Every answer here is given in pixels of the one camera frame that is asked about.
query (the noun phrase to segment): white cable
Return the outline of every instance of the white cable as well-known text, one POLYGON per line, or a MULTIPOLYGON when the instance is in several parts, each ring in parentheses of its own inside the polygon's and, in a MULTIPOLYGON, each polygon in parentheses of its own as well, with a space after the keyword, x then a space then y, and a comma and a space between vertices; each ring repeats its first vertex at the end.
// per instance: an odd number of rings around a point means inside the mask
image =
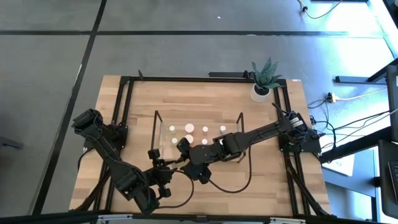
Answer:
POLYGON ((309 17, 309 18, 311 18, 311 19, 319 19, 319 18, 321 18, 321 17, 323 17, 323 16, 325 16, 325 15, 327 15, 327 14, 329 14, 329 12, 331 12, 332 10, 334 10, 343 0, 340 0, 335 6, 333 6, 328 12, 326 12, 325 14, 323 14, 322 16, 318 16, 318 17, 312 17, 312 16, 310 16, 310 14, 307 12, 308 11, 308 7, 307 7, 307 9, 304 9, 306 6, 304 6, 304 3, 301 1, 301 0, 297 0, 299 3, 300 3, 300 5, 301 5, 301 7, 302 7, 302 10, 307 14, 307 16, 309 17))
POLYGON ((347 135, 346 137, 344 137, 343 139, 340 139, 339 141, 337 141, 337 142, 336 142, 336 144, 337 144, 337 143, 339 143, 339 142, 341 142, 342 140, 344 140, 344 139, 346 139, 346 138, 350 137, 351 135, 353 135, 353 134, 357 133, 358 131, 360 131, 360 130, 362 130, 362 129, 366 128, 366 127, 368 127, 369 125, 372 125, 372 124, 374 124, 374 123, 376 123, 376 122, 378 122, 378 121, 380 121, 380 120, 382 120, 382 119, 384 119, 384 118, 386 118, 386 117, 388 117, 388 116, 390 116, 390 115, 394 114, 394 113, 395 113, 395 112, 397 112, 397 111, 398 111, 398 108, 397 108, 397 109, 395 109, 395 110, 393 110, 393 111, 391 111, 391 113, 389 113, 389 114, 387 114, 387 115, 383 116, 382 118, 380 118, 380 119, 377 119, 377 120, 373 121, 372 123, 370 123, 370 124, 367 124, 367 125, 363 126, 362 128, 359 128, 359 129, 357 129, 357 130, 356 130, 356 131, 354 131, 353 133, 351 133, 351 134, 347 135))
POLYGON ((351 98, 339 98, 338 96, 336 96, 336 101, 337 101, 337 100, 345 100, 345 101, 346 101, 346 100, 353 100, 353 99, 360 98, 360 97, 362 97, 362 96, 368 96, 368 95, 370 95, 370 94, 377 93, 378 91, 385 90, 385 89, 387 89, 387 87, 381 88, 380 90, 374 90, 374 91, 372 91, 372 92, 365 93, 365 94, 362 94, 362 95, 359 95, 359 96, 354 96, 354 97, 351 97, 351 98))

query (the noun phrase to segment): black line on floor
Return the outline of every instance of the black line on floor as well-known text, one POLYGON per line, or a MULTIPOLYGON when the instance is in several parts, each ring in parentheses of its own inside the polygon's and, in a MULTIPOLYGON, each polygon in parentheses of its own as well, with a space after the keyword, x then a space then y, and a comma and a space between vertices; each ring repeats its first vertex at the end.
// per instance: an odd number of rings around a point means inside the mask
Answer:
POLYGON ((260 36, 314 36, 383 38, 380 32, 353 34, 345 31, 250 31, 250 30, 100 30, 97 35, 260 35, 260 36))
POLYGON ((83 59, 81 60, 81 66, 76 78, 75 85, 72 88, 71 95, 69 97, 69 101, 67 104, 67 107, 65 109, 65 112, 63 114, 62 121, 60 123, 58 133, 56 135, 56 138, 53 143, 53 147, 50 151, 50 158, 47 161, 47 170, 45 171, 45 175, 42 178, 41 185, 40 185, 40 190, 39 193, 37 194, 36 201, 34 203, 33 215, 39 215, 42 213, 42 209, 45 203, 45 198, 47 196, 47 193, 49 192, 50 184, 52 177, 55 172, 55 168, 57 166, 58 158, 61 153, 63 141, 65 140, 65 136, 68 131, 68 125, 70 122, 70 119, 72 117, 73 109, 75 107, 76 99, 80 90, 81 83, 83 81, 83 77, 86 71, 88 59, 90 58, 91 50, 93 49, 94 46, 94 41, 95 41, 95 32, 98 30, 98 27, 100 26, 101 18, 104 14, 104 9, 106 5, 107 0, 102 0, 101 4, 98 9, 97 17, 95 19, 95 23, 93 26, 93 31, 90 35, 90 38, 88 39, 87 47, 85 50, 85 53, 83 55, 83 59))
POLYGON ((91 35, 90 30, 0 30, 0 35, 91 35))
POLYGON ((259 30, 0 30, 0 35, 258 35, 348 37, 381 39, 382 32, 353 34, 347 31, 259 31, 259 30))

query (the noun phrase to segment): potted plant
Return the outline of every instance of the potted plant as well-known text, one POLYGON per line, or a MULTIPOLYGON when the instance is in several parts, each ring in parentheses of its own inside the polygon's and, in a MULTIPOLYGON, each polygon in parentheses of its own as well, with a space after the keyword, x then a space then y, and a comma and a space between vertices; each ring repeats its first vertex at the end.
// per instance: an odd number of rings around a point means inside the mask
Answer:
POLYGON ((251 62, 251 65, 254 70, 252 73, 254 73, 253 79, 255 84, 250 92, 250 97, 255 102, 261 103, 266 100, 270 89, 280 86, 276 80, 278 77, 281 77, 281 75, 274 76, 278 62, 272 64, 271 58, 269 58, 261 72, 257 70, 256 63, 251 62))

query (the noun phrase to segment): chair leg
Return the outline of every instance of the chair leg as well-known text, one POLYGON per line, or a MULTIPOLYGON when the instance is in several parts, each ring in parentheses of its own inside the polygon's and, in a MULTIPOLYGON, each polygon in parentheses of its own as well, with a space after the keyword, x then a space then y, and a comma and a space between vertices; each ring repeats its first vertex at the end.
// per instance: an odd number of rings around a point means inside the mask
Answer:
POLYGON ((16 149, 22 149, 24 145, 11 139, 0 137, 0 146, 10 146, 16 149))

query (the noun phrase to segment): electrical outlet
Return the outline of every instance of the electrical outlet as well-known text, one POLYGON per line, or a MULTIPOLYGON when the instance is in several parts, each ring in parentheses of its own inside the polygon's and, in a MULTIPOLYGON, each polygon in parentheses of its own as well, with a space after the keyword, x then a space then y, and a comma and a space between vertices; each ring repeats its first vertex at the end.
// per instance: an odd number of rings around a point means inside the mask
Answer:
POLYGON ((329 103, 336 103, 337 96, 335 93, 328 93, 328 96, 326 97, 327 102, 329 103))

